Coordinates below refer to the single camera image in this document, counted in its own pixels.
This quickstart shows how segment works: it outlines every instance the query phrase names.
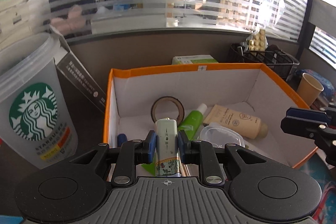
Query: plastic cup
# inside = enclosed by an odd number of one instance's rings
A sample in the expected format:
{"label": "plastic cup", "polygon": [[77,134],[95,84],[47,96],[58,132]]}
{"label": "plastic cup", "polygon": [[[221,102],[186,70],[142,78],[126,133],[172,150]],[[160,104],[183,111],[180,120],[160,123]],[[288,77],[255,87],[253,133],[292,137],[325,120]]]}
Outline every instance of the plastic cup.
{"label": "plastic cup", "polygon": [[38,168],[73,155],[78,144],[53,58],[59,48],[41,33],[0,51],[0,139]]}
{"label": "plastic cup", "polygon": [[307,103],[307,105],[311,106],[323,89],[322,84],[317,79],[304,72],[297,89],[297,94]]}

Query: white bottle cap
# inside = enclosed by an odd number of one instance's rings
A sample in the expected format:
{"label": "white bottle cap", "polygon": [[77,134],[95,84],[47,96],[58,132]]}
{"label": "white bottle cap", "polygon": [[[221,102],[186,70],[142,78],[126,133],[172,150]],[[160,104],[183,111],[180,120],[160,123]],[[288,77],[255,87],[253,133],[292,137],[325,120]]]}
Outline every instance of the white bottle cap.
{"label": "white bottle cap", "polygon": [[208,107],[206,104],[200,104],[199,107],[197,108],[197,111],[201,112],[202,115],[204,115],[207,109]]}

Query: cardboard box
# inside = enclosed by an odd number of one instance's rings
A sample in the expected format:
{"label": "cardboard box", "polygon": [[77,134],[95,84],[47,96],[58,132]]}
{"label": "cardboard box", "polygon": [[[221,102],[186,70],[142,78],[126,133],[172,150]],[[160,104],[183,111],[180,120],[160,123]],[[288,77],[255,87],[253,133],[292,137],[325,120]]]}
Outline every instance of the cardboard box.
{"label": "cardboard box", "polygon": [[214,59],[209,54],[202,55],[188,55],[188,56],[175,56],[172,61],[172,65],[177,64],[201,64],[201,63],[218,63],[216,59]]}
{"label": "cardboard box", "polygon": [[54,56],[56,68],[101,112],[105,110],[106,94],[92,78],[83,64],[71,51],[64,36],[50,25],[52,36],[59,39],[61,47]]}
{"label": "cardboard box", "polygon": [[[154,129],[151,106],[162,96],[173,96],[184,106],[185,117],[201,103],[215,104],[260,117],[268,125],[266,138],[248,141],[272,159],[298,167],[316,151],[313,140],[283,133],[280,122],[289,107],[307,104],[264,64],[215,63],[112,69],[106,100],[103,142],[117,146],[117,135],[128,140],[145,139]],[[162,108],[164,117],[177,117],[177,110]],[[137,175],[148,175],[137,166]]]}

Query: brown paper cup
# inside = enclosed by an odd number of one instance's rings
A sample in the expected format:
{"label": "brown paper cup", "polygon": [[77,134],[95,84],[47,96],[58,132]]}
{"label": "brown paper cup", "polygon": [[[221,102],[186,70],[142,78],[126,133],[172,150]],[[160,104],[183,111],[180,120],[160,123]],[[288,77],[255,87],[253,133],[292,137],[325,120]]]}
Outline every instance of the brown paper cup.
{"label": "brown paper cup", "polygon": [[307,105],[311,106],[323,89],[317,79],[304,72],[297,93]]}

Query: masking tape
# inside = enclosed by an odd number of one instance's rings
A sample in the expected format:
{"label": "masking tape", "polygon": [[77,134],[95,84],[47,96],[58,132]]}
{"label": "masking tape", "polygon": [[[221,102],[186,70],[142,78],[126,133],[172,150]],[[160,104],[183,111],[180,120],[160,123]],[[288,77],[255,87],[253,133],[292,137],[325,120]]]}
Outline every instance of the masking tape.
{"label": "masking tape", "polygon": [[156,107],[158,106],[159,103],[162,103],[164,101],[173,102],[177,106],[178,116],[176,118],[176,123],[177,123],[177,125],[179,125],[184,119],[184,108],[183,108],[182,103],[179,100],[177,100],[176,98],[171,97],[171,96],[161,97],[154,102],[154,104],[152,105],[152,108],[151,108],[151,117],[152,117],[153,122],[157,121],[157,118],[155,116]]}

